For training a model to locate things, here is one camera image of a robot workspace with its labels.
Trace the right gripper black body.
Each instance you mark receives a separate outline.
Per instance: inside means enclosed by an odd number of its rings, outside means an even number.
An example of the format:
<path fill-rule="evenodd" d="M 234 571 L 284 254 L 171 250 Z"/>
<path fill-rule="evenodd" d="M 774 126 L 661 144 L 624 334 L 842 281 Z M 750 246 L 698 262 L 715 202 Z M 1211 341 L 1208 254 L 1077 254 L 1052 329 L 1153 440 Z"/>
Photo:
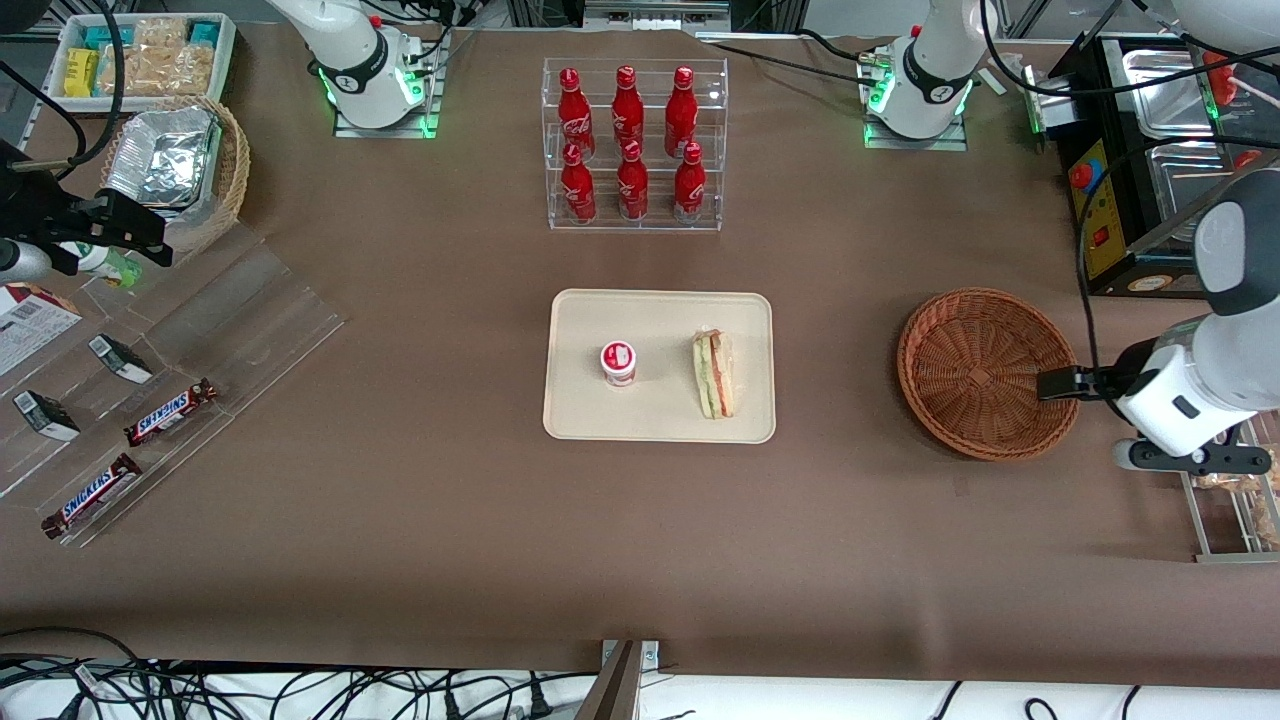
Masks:
<path fill-rule="evenodd" d="M 165 220 L 115 190 L 81 199 L 64 190 L 27 188 L 3 200 L 3 237 L 29 243 L 87 243 L 168 251 Z"/>

